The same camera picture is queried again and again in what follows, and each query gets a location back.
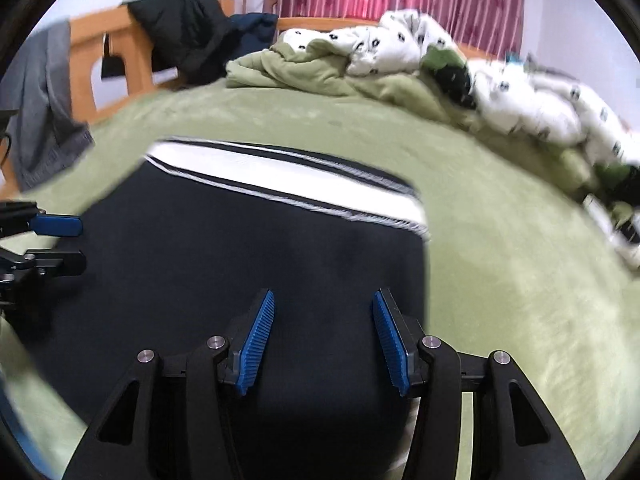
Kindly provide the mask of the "dark blue garment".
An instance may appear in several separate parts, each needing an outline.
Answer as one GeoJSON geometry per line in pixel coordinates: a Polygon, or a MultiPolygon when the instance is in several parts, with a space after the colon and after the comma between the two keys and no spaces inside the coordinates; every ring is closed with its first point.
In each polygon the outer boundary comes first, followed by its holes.
{"type": "Polygon", "coordinates": [[[276,38],[279,17],[272,13],[233,14],[232,25],[238,31],[229,60],[268,49],[276,38]]]}

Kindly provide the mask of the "black jacket on bedframe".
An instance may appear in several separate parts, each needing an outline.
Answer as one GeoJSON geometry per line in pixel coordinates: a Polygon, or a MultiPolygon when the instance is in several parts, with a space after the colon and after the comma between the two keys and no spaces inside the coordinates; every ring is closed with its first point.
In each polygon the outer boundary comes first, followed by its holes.
{"type": "Polygon", "coordinates": [[[131,0],[129,13],[152,41],[152,71],[174,68],[187,84],[210,84],[240,41],[219,0],[131,0]]]}

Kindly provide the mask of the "white flower-print duvet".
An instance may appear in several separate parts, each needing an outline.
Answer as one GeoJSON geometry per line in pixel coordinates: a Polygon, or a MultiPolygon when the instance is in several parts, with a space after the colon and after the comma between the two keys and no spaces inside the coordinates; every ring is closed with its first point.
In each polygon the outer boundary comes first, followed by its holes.
{"type": "Polygon", "coordinates": [[[387,11],[375,26],[290,28],[280,39],[304,53],[314,40],[324,42],[353,77],[427,74],[451,102],[474,110],[498,133],[579,148],[600,182],[599,193],[587,195],[582,206],[615,251],[638,268],[639,133],[593,88],[530,63],[468,58],[431,15],[417,10],[387,11]]]}

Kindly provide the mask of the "green folded blanket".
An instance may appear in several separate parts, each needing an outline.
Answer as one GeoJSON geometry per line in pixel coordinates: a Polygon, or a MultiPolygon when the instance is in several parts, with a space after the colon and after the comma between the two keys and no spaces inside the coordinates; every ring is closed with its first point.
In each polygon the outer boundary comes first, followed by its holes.
{"type": "Polygon", "coordinates": [[[558,148],[519,132],[508,136],[498,133],[475,110],[454,104],[431,76],[399,73],[352,77],[346,74],[346,65],[347,58],[331,52],[320,41],[309,53],[277,42],[228,62],[227,84],[235,88],[292,89],[334,98],[361,96],[397,106],[475,136],[486,148],[569,196],[600,188],[596,172],[579,148],[558,148]]]}

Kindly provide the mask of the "green bed sheet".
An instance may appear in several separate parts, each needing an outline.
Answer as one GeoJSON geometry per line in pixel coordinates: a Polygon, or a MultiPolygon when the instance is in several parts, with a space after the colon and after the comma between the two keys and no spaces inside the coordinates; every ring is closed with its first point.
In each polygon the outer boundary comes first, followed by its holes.
{"type": "Polygon", "coordinates": [[[410,181],[425,204],[428,325],[462,351],[509,351],[585,475],[612,474],[639,430],[639,278],[570,199],[573,154],[496,136],[434,93],[411,113],[296,90],[159,91],[91,129],[94,145],[29,198],[77,214],[155,140],[190,136],[344,157],[410,181]]]}

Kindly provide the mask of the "grey cloth on footboard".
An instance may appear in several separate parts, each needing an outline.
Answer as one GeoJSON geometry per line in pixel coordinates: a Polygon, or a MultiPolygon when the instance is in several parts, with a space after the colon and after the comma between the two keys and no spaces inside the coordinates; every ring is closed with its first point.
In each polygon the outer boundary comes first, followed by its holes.
{"type": "Polygon", "coordinates": [[[93,146],[89,127],[73,118],[70,23],[34,32],[1,79],[1,108],[9,120],[10,161],[22,192],[73,166],[93,146]]]}

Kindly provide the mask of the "black pants white waistband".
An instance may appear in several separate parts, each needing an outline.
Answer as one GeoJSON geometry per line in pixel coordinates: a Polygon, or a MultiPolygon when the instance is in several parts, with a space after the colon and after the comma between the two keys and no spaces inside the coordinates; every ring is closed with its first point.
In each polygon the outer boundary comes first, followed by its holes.
{"type": "Polygon", "coordinates": [[[426,215],[410,186],[347,160],[175,138],[50,248],[54,278],[6,318],[89,428],[137,355],[178,356],[227,333],[263,289],[276,313],[256,382],[234,402],[243,479],[379,479],[410,402],[390,381],[371,302],[425,308],[426,215]]]}

